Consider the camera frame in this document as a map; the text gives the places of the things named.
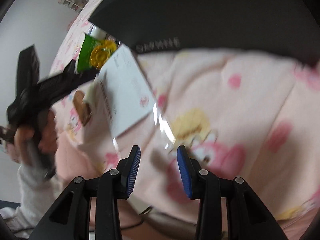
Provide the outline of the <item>white sleeve forearm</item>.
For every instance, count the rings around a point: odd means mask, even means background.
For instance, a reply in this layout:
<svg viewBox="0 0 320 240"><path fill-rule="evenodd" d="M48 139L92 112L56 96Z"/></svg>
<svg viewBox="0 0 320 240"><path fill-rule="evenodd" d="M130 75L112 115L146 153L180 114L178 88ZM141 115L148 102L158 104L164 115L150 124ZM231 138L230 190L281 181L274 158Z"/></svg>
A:
<svg viewBox="0 0 320 240"><path fill-rule="evenodd" d="M21 202L19 207L1 208L1 216L18 239L28 239L33 229L62 192L57 178L45 179L44 170L22 164L18 171Z"/></svg>

